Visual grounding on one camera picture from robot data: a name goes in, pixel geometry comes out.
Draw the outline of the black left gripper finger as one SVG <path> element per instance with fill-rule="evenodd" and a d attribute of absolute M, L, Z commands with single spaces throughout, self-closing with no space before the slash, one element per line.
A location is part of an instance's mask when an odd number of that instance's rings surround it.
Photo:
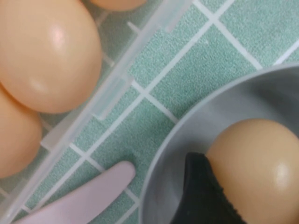
<path fill-rule="evenodd" d="M 244 224 L 202 153 L 185 157 L 183 195 L 171 221 L 173 224 Z"/>

